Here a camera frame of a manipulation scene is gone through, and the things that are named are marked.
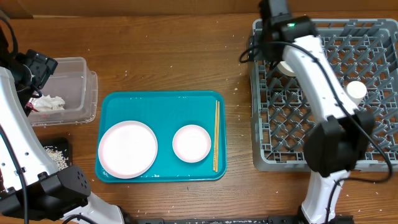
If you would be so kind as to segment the red snack wrapper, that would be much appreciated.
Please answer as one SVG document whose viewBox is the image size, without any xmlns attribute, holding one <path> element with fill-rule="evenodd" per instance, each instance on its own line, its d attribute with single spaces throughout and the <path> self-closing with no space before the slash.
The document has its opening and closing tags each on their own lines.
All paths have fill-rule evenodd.
<svg viewBox="0 0 398 224">
<path fill-rule="evenodd" d="M 28 104 L 26 105 L 26 107 L 27 107 L 28 109 L 30 109 L 31 111 L 33 111 L 33 112 L 37 112 L 37 110 L 34 108 L 34 106 L 33 106 L 32 103 L 28 103 Z"/>
</svg>

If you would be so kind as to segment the large pink round plate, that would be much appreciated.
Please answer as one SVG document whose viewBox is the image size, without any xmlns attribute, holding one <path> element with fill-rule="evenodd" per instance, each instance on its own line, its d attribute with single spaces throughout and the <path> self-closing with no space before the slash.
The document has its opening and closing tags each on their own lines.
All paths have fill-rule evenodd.
<svg viewBox="0 0 398 224">
<path fill-rule="evenodd" d="M 123 121 L 110 127 L 98 145 L 103 169 L 119 179 L 131 179 L 145 173 L 158 152 L 157 138 L 146 124 Z"/>
</svg>

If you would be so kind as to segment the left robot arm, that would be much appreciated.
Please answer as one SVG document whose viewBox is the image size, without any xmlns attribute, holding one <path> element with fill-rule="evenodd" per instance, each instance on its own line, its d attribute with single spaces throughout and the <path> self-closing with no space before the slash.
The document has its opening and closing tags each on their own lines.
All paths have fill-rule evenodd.
<svg viewBox="0 0 398 224">
<path fill-rule="evenodd" d="M 58 63 L 34 50 L 22 54 L 15 37 L 12 50 L 1 35 L 1 174 L 7 192 L 1 200 L 5 217 L 61 220 L 64 223 L 134 223 L 121 207 L 91 191 L 78 166 L 60 170 L 38 140 L 29 120 L 28 102 L 41 89 Z"/>
</svg>

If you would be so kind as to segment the white upside-down bowl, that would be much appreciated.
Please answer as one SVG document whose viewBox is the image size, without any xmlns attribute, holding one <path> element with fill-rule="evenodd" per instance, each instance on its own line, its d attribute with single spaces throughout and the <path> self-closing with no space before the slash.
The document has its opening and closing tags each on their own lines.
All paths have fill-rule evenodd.
<svg viewBox="0 0 398 224">
<path fill-rule="evenodd" d="M 285 61 L 279 62 L 277 68 L 284 75 L 287 75 L 289 77 L 296 77 L 291 67 Z"/>
</svg>

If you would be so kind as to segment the white rice pile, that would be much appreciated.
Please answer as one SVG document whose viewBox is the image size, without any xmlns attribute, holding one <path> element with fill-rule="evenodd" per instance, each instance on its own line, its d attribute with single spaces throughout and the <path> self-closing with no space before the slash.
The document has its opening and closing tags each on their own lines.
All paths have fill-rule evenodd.
<svg viewBox="0 0 398 224">
<path fill-rule="evenodd" d="M 66 169 L 70 165 L 67 149 L 60 149 L 57 146 L 44 146 L 44 150 L 57 164 L 59 170 Z"/>
</svg>

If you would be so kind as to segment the white upside-down cup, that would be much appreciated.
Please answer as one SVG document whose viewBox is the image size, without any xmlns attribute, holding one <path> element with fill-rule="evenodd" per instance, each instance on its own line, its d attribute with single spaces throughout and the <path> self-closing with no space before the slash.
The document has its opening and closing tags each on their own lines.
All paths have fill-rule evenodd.
<svg viewBox="0 0 398 224">
<path fill-rule="evenodd" d="M 362 102 L 368 91 L 366 85 L 363 84 L 362 82 L 352 81 L 345 86 L 345 92 L 350 98 L 350 100 L 356 106 L 359 106 L 359 104 Z"/>
</svg>

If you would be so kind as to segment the small white round plate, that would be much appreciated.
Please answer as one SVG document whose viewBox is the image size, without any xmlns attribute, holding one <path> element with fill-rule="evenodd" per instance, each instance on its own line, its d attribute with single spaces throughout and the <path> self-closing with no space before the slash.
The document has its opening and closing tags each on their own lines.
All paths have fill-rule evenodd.
<svg viewBox="0 0 398 224">
<path fill-rule="evenodd" d="M 174 135 L 172 147 L 175 155 L 184 162 L 196 163 L 204 160 L 211 149 L 211 137 L 201 126 L 189 124 Z"/>
</svg>

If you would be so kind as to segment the white paper napkin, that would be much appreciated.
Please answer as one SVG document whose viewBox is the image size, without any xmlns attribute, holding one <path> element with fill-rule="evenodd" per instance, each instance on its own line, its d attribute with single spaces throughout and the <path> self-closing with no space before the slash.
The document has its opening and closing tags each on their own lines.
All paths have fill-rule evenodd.
<svg viewBox="0 0 398 224">
<path fill-rule="evenodd" d="M 37 112 L 64 110 L 65 106 L 65 101 L 61 97 L 51 97 L 50 95 L 33 99 L 30 103 Z"/>
</svg>

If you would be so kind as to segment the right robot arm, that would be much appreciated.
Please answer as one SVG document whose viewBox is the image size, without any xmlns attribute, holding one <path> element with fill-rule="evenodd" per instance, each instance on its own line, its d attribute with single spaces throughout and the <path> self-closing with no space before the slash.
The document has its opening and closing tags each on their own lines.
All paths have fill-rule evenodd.
<svg viewBox="0 0 398 224">
<path fill-rule="evenodd" d="M 299 208 L 303 223 L 353 223 L 337 217 L 341 188 L 365 156 L 375 120 L 347 95 L 323 51 L 317 28 L 308 16 L 294 17 L 287 1 L 261 1 L 263 56 L 285 62 L 295 74 L 315 118 L 303 145 L 311 169 L 307 196 Z"/>
</svg>

